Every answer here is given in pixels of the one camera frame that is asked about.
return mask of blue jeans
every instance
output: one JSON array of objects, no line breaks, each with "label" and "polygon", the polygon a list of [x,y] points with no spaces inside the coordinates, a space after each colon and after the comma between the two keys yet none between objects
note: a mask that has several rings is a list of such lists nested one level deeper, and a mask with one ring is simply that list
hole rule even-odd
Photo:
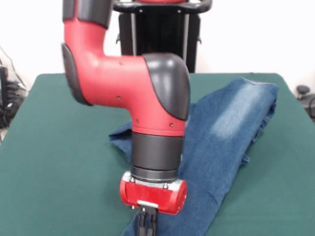
[{"label": "blue jeans", "polygon": [[[188,184],[187,199],[178,215],[159,214],[158,236],[206,234],[240,165],[249,162],[249,146],[274,115],[278,90],[274,84],[237,78],[191,104],[179,167],[179,178]],[[109,137],[128,161],[130,130],[128,123]],[[136,235],[137,217],[123,236]]]}]

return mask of black stand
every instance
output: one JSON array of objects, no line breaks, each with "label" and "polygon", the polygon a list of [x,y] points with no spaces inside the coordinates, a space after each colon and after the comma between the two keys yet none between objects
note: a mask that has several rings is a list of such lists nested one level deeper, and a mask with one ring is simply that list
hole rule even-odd
[{"label": "black stand", "polygon": [[122,55],[174,53],[194,73],[200,31],[198,14],[208,11],[211,5],[212,0],[174,5],[117,0],[114,9],[122,12],[118,39]]}]

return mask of white wall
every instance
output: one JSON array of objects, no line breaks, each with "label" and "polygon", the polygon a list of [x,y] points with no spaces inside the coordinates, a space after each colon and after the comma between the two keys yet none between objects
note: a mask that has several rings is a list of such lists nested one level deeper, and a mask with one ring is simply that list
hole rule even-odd
[{"label": "white wall", "polygon": [[[38,74],[63,72],[62,0],[0,0],[0,45],[31,86]],[[105,40],[115,45],[118,14]],[[214,0],[203,14],[197,72],[276,72],[292,91],[315,91],[315,1]]]}]

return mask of table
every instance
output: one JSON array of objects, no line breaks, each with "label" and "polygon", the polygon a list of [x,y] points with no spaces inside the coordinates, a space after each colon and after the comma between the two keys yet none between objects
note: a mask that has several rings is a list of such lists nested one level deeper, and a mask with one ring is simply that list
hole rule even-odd
[{"label": "table", "polygon": [[[192,74],[196,101],[233,78],[276,83],[276,114],[249,150],[207,235],[309,236],[315,229],[315,127],[277,74]],[[80,105],[64,74],[40,75],[0,146],[1,236],[118,236],[129,168],[108,134],[126,110]]]}]

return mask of red robot arm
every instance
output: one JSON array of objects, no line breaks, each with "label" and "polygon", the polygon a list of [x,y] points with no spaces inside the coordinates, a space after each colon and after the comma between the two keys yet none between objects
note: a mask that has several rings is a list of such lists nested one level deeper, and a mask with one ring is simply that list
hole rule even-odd
[{"label": "red robot arm", "polygon": [[[103,43],[113,3],[63,0],[65,75],[77,102],[130,112],[132,168],[122,179],[123,202],[153,203],[160,212],[176,214],[187,191],[177,169],[189,112],[189,73],[173,54],[106,56]],[[157,187],[165,184],[171,187]]]}]

